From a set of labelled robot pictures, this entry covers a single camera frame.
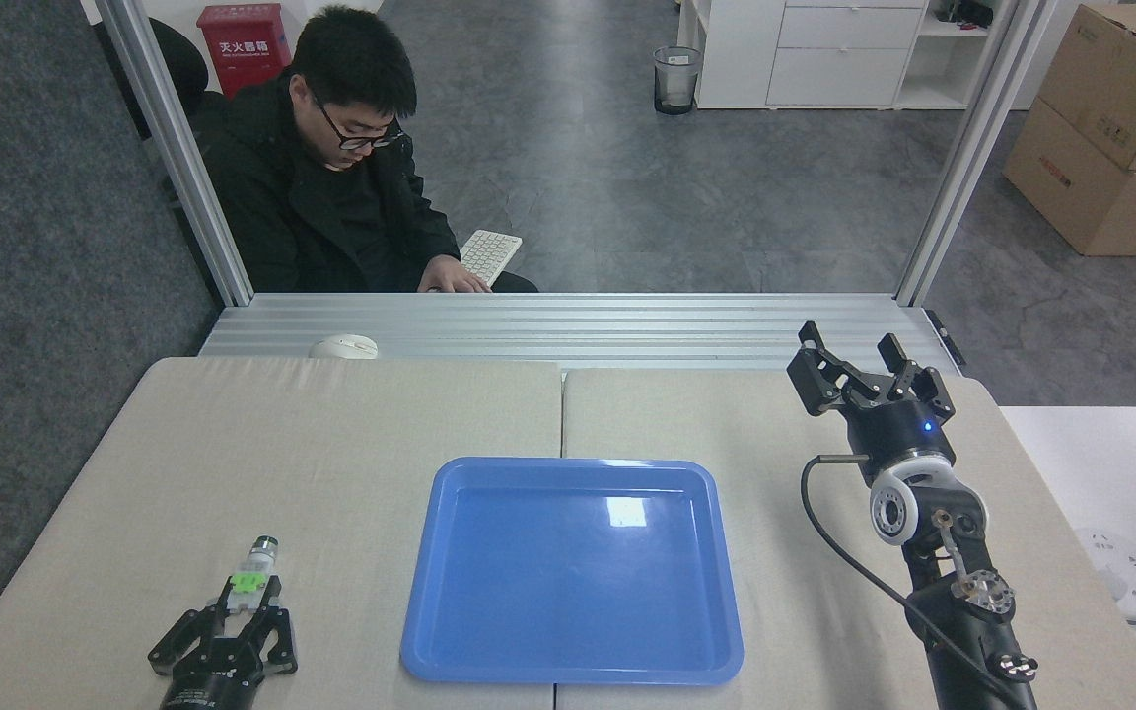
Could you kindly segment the person's right hand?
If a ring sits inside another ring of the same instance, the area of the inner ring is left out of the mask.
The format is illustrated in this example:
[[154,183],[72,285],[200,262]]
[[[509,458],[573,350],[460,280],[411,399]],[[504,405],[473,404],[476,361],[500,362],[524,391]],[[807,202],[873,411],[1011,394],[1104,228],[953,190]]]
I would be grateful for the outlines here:
[[486,279],[465,268],[451,254],[436,254],[425,265],[418,289],[419,293],[491,293]]

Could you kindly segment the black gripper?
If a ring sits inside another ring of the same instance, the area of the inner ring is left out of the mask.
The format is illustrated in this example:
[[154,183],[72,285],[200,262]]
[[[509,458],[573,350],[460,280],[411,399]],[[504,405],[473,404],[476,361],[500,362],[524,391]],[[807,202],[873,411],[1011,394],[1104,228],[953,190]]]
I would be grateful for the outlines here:
[[267,675],[296,673],[292,620],[278,601],[279,576],[267,577],[244,641],[224,638],[233,588],[229,576],[216,601],[182,615],[149,652],[154,675],[172,676],[162,709],[249,709]]
[[911,456],[943,456],[955,462],[942,426],[957,411],[941,373],[919,367],[893,333],[878,343],[893,375],[887,401],[874,401],[874,376],[826,349],[815,320],[807,320],[797,337],[801,346],[786,367],[790,381],[810,415],[843,407],[849,448],[869,458],[858,466],[864,484],[872,485],[885,467]]

